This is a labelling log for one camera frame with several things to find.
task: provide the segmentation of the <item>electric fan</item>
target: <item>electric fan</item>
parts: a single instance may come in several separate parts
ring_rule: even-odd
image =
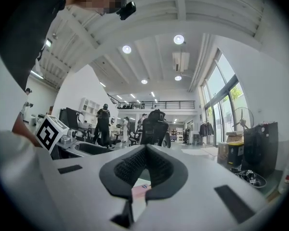
[[[230,125],[232,131],[244,131],[254,126],[254,116],[248,108],[237,108],[231,115]]]

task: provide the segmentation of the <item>label sticker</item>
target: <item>label sticker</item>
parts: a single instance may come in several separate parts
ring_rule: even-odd
[[[239,147],[239,149],[238,149],[238,151],[237,151],[237,155],[238,155],[238,156],[243,155],[243,149],[244,149],[244,146],[240,146],[240,147]]]

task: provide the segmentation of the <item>camera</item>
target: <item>camera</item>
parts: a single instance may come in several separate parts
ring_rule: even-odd
[[[121,21],[126,20],[133,13],[136,12],[136,4],[134,2],[129,2],[126,6],[122,7],[117,14],[120,16]]]

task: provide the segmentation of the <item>ceiling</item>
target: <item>ceiling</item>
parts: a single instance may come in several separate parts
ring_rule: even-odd
[[[116,14],[100,16],[76,6],[60,11],[47,34],[53,43],[42,55],[43,81],[59,89],[70,71],[90,64],[114,97],[152,90],[192,91],[208,61],[212,35],[252,47],[259,43],[264,0],[132,1],[137,12],[126,21]],[[174,44],[177,34],[184,36],[185,44]],[[130,54],[123,53],[124,45],[131,47]],[[175,51],[190,53],[181,81],[174,80]],[[148,84],[141,84],[142,79]]]

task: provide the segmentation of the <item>glass window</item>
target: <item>glass window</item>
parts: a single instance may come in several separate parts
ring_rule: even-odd
[[[213,113],[212,113],[212,108],[209,107],[207,110],[207,121],[211,123],[212,127],[213,127]],[[207,144],[214,144],[214,135],[209,135],[207,136]]]
[[[208,91],[208,88],[207,88],[207,85],[205,85],[203,87],[203,90],[204,90],[204,95],[205,95],[205,103],[208,103],[210,101],[210,97],[209,97],[209,91]]]
[[[218,145],[219,142],[222,142],[222,118],[221,118],[221,112],[218,103],[214,105],[214,114],[215,114],[215,123],[216,123],[216,131],[214,131],[214,134],[216,135],[216,145]]]
[[[233,105],[234,105],[235,110],[240,108],[240,107],[247,108],[246,99],[245,99],[245,96],[244,96],[244,93],[243,93],[243,90],[242,90],[240,83],[237,83],[237,85],[235,87],[233,87],[230,92],[231,92],[231,96],[233,99]],[[236,122],[239,122],[240,118],[241,118],[241,112],[239,110],[239,111],[236,111],[236,119],[237,119]],[[243,118],[246,120],[246,126],[248,128],[250,128],[249,113],[246,111],[243,111]],[[237,130],[242,130],[242,127],[240,127],[240,125],[238,125]]]
[[[215,67],[210,79],[208,80],[208,85],[212,98],[225,86],[223,77],[218,70],[218,67]]]
[[[221,72],[223,73],[227,82],[232,78],[233,75],[235,75],[232,67],[223,54],[218,61],[218,66],[220,67]]]
[[[223,112],[223,120],[224,120],[225,134],[226,134],[227,132],[232,132],[234,130],[234,128],[231,127],[231,123],[230,123],[232,110],[231,110],[229,96],[226,96],[223,100],[221,100],[221,107],[222,107],[222,112]]]

